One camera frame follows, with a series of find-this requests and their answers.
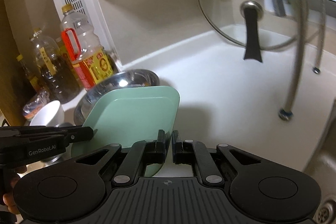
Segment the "kitchen counter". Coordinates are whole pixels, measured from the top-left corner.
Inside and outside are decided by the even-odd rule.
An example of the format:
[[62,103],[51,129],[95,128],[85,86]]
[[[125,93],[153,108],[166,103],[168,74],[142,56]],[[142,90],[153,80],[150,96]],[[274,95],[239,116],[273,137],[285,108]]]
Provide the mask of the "kitchen counter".
[[64,121],[65,122],[70,122],[72,124],[75,124],[74,123],[74,110],[75,110],[76,105],[79,103],[79,101],[83,98],[85,94],[86,94],[86,90],[83,89],[74,99],[62,105],[64,109]]
[[[290,122],[278,110],[287,95],[295,48],[262,52],[263,63],[243,60],[244,48],[208,32],[151,53],[125,66],[157,73],[162,85],[180,94],[175,126],[181,139],[215,148],[228,143],[255,155],[303,170],[322,135],[336,95],[336,58],[325,52],[321,75],[311,71],[315,48],[305,63]],[[189,166],[167,162],[160,177],[191,176]]]

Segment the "plastic bottle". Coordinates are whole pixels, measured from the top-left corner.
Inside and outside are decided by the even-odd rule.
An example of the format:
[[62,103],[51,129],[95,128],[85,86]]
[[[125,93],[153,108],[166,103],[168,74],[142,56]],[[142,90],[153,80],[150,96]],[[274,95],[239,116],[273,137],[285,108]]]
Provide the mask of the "plastic bottle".
[[73,68],[85,89],[90,89],[113,75],[112,66],[93,26],[86,15],[76,12],[72,4],[62,7],[62,39],[68,50]]
[[35,62],[39,67],[43,80],[54,97],[62,104],[75,98],[80,87],[70,68],[60,56],[54,39],[42,33],[40,28],[34,30]]
[[25,72],[25,75],[26,75],[26,78],[29,80],[31,86],[34,88],[34,90],[36,92],[39,92],[39,90],[42,88],[42,85],[41,85],[39,79],[27,67],[26,62],[24,61],[22,54],[17,56],[16,60],[21,64],[21,67],[23,68],[23,70]]
[[[33,98],[36,95],[36,91],[26,77],[24,69],[19,64],[17,65],[17,68],[18,76],[11,79],[11,88],[14,94],[20,93],[23,94],[24,98]],[[20,101],[19,104],[21,107],[24,107],[26,102]]]
[[64,42],[62,40],[62,38],[56,38],[56,44],[59,47],[59,53],[60,55],[63,57],[64,61],[67,63],[68,67],[70,68],[73,76],[76,78],[77,82],[79,83],[79,85],[82,85],[81,80],[78,77],[77,72],[73,69],[71,61],[70,61],[70,56],[69,53],[67,51],[67,48],[64,45]]

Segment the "stainless steel bowl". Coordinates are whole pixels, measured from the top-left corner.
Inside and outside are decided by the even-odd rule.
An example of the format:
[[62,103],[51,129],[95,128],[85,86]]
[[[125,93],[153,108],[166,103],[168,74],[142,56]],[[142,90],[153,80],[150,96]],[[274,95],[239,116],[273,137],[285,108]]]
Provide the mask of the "stainless steel bowl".
[[75,125],[81,126],[88,117],[92,108],[95,106],[96,102],[103,95],[112,90],[157,85],[160,85],[159,78],[150,70],[135,69],[112,75],[90,89],[84,95],[75,108],[73,121],[75,122]]

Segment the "human hand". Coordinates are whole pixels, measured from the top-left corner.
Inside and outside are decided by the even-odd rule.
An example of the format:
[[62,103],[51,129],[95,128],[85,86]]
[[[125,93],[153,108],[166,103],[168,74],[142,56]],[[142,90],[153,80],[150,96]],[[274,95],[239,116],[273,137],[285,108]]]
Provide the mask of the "human hand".
[[[20,176],[18,174],[23,174],[27,172],[27,167],[26,166],[21,166],[18,168],[15,168],[15,173],[13,174],[13,177],[10,180],[10,186],[14,188],[15,184],[19,181]],[[3,195],[3,202],[8,206],[8,210],[15,214],[19,215],[20,212],[16,207],[16,204],[14,202],[14,197],[13,197],[13,190],[11,190],[9,193],[6,193]]]

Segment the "drain strainer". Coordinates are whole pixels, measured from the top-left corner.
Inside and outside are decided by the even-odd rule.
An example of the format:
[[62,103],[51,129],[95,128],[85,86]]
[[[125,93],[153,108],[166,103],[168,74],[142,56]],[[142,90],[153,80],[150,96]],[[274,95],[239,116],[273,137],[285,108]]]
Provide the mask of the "drain strainer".
[[317,211],[315,215],[316,222],[318,224],[331,224],[335,219],[334,213],[335,201],[327,201]]

